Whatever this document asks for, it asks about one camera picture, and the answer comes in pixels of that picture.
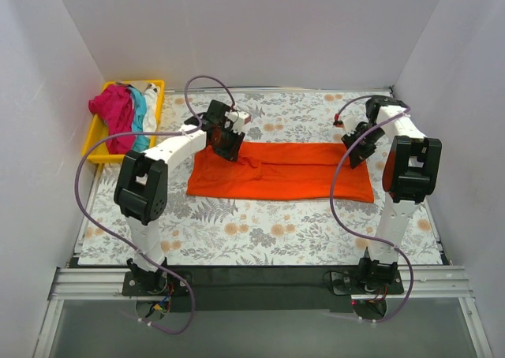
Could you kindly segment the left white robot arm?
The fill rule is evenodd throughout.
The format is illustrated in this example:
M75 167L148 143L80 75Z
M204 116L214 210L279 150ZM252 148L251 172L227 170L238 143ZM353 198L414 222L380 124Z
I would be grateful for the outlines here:
M247 112L213 100L205 112L186 119L176 136L146 151L125 154L114 202L125 216L136 246L127 266L145 292L158 295L168 284L166 273L160 269L166 266L166 257L161 248L159 217L167 206L169 172L207 147L221 158L237 161L245 137L243 129L250 121Z

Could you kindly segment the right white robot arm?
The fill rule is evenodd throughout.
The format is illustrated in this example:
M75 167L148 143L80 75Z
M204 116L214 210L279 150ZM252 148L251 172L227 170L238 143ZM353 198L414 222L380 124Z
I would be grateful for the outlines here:
M391 148L383 168L385 203L376 235L357 266L358 286L367 293L400 282L398 248L411 217L436 186L442 143L422 133L408 116L409 107L385 95L365 97L366 120L342 122L342 142L355 169L376 151L385 136Z

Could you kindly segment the orange t shirt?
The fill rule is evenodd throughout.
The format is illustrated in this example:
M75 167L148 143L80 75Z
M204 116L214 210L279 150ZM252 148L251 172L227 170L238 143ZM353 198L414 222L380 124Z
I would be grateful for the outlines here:
M187 194L237 200L312 200L330 195L343 144L244 142L238 160L211 148L195 156Z

